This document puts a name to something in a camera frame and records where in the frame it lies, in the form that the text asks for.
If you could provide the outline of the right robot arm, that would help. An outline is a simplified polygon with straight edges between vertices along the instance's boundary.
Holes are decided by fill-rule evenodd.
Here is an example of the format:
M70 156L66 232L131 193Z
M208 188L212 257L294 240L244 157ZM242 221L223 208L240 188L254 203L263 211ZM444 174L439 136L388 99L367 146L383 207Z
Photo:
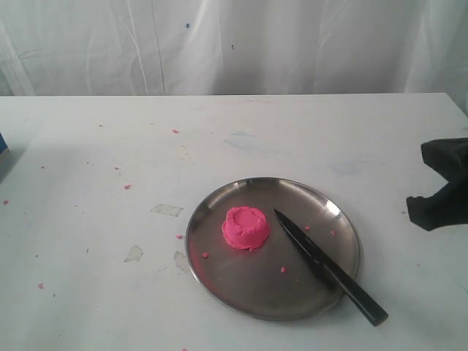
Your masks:
M425 165L446 181L430 197L406 199L409 220L431 231L467 223L467 139L431 140L420 146Z

